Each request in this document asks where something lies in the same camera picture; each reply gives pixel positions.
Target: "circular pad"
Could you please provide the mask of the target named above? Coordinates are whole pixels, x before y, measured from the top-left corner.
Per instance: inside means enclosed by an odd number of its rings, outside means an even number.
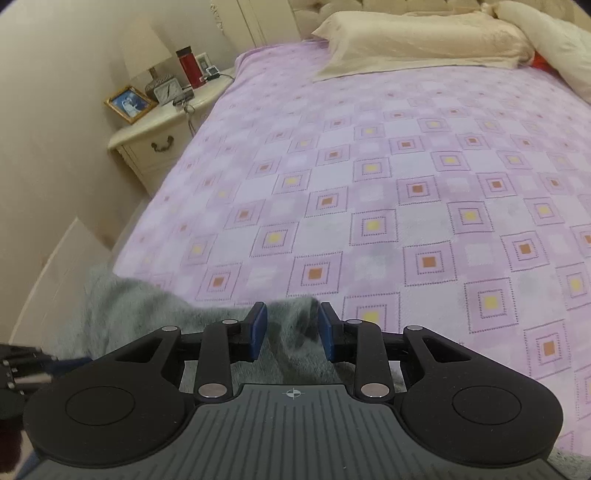
[[[185,416],[183,395],[149,363],[98,360],[37,391],[23,422],[49,458],[105,468],[158,450]]]
[[[121,388],[92,387],[74,394],[66,413],[82,425],[108,425],[123,420],[134,406],[134,396]]]
[[[468,387],[453,397],[453,408],[466,420],[481,425],[500,425],[513,420],[521,403],[513,393],[497,387]]]
[[[562,409],[546,387],[484,357],[434,365],[400,406],[424,447],[473,466],[517,465],[550,453]]]

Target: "alarm clock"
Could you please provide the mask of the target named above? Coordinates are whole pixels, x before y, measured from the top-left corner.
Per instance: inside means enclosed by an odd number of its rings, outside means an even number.
[[[171,102],[183,93],[183,89],[176,78],[171,78],[154,89],[154,95],[160,105]]]

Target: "picture frame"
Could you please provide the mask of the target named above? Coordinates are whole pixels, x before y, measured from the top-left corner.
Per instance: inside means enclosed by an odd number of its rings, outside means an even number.
[[[131,125],[158,104],[137,88],[128,85],[107,98],[105,105],[117,112]]]
[[[195,60],[197,60],[197,65],[199,65],[199,70],[201,70],[201,75],[204,77],[208,75],[207,69],[212,67],[212,61],[209,60],[209,56],[206,52],[200,53],[199,55],[195,55]]]

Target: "power cord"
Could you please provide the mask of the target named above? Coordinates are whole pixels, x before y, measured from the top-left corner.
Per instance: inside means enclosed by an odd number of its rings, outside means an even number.
[[[220,76],[230,77],[232,80],[236,80],[232,75],[228,75],[227,73],[222,73],[222,72],[216,72],[216,73],[212,73],[211,75],[207,75],[207,76],[203,77],[203,80],[205,80],[206,82],[209,82],[210,80],[215,80],[217,78],[220,78]]]
[[[191,132],[191,136],[194,137],[197,134],[197,130],[195,130],[195,127],[193,125],[193,115],[195,115],[196,112],[195,107],[193,105],[185,103],[183,105],[183,111],[187,116],[187,124],[189,125],[189,131]]]

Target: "drawer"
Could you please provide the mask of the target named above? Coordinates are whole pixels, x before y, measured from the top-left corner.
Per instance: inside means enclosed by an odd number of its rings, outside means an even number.
[[[168,173],[173,169],[173,167],[176,165],[176,162],[177,159],[167,161],[162,163],[162,165],[158,166],[157,168],[152,168],[143,172],[142,183],[146,187],[146,190],[151,197],[156,194],[162,185],[162,182],[166,178],[166,175],[168,175]]]
[[[170,161],[177,161],[190,141],[189,126],[183,122],[130,142],[127,148],[131,151],[137,168],[146,171]]]

